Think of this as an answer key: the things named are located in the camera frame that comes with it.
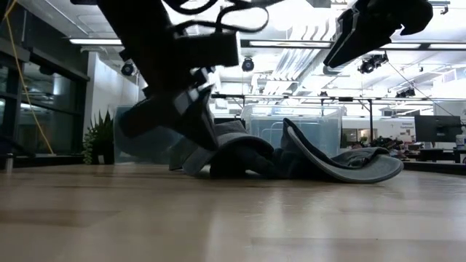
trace glass window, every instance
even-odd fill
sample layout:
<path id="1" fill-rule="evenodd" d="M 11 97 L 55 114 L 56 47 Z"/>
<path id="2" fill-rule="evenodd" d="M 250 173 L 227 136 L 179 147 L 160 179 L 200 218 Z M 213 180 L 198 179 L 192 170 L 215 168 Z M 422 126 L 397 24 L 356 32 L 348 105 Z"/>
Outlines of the glass window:
<path id="1" fill-rule="evenodd" d="M 33 106 L 33 109 L 52 150 L 56 154 L 72 153 L 73 132 L 75 131 L 74 117 L 37 106 Z M 21 104 L 18 143 L 34 153 L 49 153 L 47 144 L 36 125 L 31 108 L 26 103 Z"/>
<path id="2" fill-rule="evenodd" d="M 0 65 L 0 91 L 7 91 L 8 68 Z"/>
<path id="3" fill-rule="evenodd" d="M 34 63 L 24 65 L 24 80 L 31 101 L 76 109 L 76 82 Z"/>
<path id="4" fill-rule="evenodd" d="M 370 129 L 359 130 L 358 138 L 359 140 L 361 140 L 361 138 L 368 138 L 368 139 L 371 138 L 371 130 Z M 374 139 L 376 138 L 378 138 L 377 129 L 374 129 Z"/>
<path id="5" fill-rule="evenodd" d="M 357 129 L 343 129 L 343 136 L 346 137 L 347 142 L 358 141 L 358 130 Z"/>
<path id="6" fill-rule="evenodd" d="M 5 112 L 5 99 L 0 99 L 0 134 L 3 134 L 3 115 Z"/>

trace glass wall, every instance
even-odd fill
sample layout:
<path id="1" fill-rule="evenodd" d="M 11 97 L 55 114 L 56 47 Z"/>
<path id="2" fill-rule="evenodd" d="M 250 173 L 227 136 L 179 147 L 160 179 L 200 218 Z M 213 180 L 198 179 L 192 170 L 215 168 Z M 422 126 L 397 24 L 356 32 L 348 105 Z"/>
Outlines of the glass wall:
<path id="1" fill-rule="evenodd" d="M 0 65 L 0 91 L 7 91 L 8 68 Z"/>
<path id="2" fill-rule="evenodd" d="M 23 64 L 23 77 L 27 93 L 16 68 L 0 67 L 1 134 L 36 154 L 51 152 L 44 137 L 55 154 L 80 153 L 85 82 L 36 63 Z M 0 144 L 4 153 L 11 150 Z"/>
<path id="3" fill-rule="evenodd" d="M 42 132 L 56 154 L 66 154 L 73 151 L 73 116 L 57 111 L 33 106 Z M 48 154 L 49 149 L 33 117 L 31 107 L 21 103 L 20 121 L 17 141 L 26 149 L 38 154 Z"/>
<path id="4" fill-rule="evenodd" d="M 76 110 L 76 82 L 34 63 L 24 65 L 24 80 L 31 100 Z"/>

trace gray cloth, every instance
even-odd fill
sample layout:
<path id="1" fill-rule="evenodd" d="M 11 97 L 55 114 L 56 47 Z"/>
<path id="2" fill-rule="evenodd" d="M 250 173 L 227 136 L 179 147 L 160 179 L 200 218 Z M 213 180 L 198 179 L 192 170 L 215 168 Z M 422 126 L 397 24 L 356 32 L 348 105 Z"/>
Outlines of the gray cloth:
<path id="1" fill-rule="evenodd" d="M 169 150 L 170 161 L 168 169 L 170 171 L 183 169 L 183 163 L 191 156 L 194 151 L 198 148 L 196 143 L 192 142 L 188 138 L 181 138 L 174 146 Z"/>
<path id="2" fill-rule="evenodd" d="M 274 163 L 285 178 L 330 179 L 347 183 L 378 183 L 403 170 L 384 148 L 362 148 L 334 158 L 314 147 L 289 119 L 283 120 L 282 148 Z"/>
<path id="3" fill-rule="evenodd" d="M 215 126 L 218 150 L 208 151 L 196 147 L 183 163 L 184 172 L 196 175 L 211 163 L 217 174 L 245 172 L 273 173 L 273 147 L 261 138 L 249 135 L 241 121 L 226 122 Z"/>

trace light wood floor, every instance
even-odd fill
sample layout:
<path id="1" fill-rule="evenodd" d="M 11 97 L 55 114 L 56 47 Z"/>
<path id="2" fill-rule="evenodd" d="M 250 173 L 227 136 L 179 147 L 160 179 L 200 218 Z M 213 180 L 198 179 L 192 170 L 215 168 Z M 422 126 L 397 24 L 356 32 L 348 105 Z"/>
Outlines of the light wood floor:
<path id="1" fill-rule="evenodd" d="M 466 177 L 197 180 L 151 166 L 0 178 L 2 262 L 465 261 Z"/>

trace clear plastic bin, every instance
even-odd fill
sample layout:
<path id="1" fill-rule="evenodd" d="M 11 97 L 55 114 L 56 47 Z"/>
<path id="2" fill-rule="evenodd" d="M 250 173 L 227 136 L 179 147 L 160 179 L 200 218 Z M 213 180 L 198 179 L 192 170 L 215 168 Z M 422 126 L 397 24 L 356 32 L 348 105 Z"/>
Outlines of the clear plastic bin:
<path id="1" fill-rule="evenodd" d="M 127 138 L 119 128 L 118 118 L 131 106 L 119 106 L 114 120 L 115 164 L 168 164 L 170 148 L 183 136 L 165 127 L 157 127 L 136 138 Z"/>
<path id="2" fill-rule="evenodd" d="M 249 105 L 241 114 L 249 134 L 280 147 L 283 119 L 293 121 L 306 138 L 328 156 L 340 152 L 341 116 L 339 106 L 273 106 Z"/>

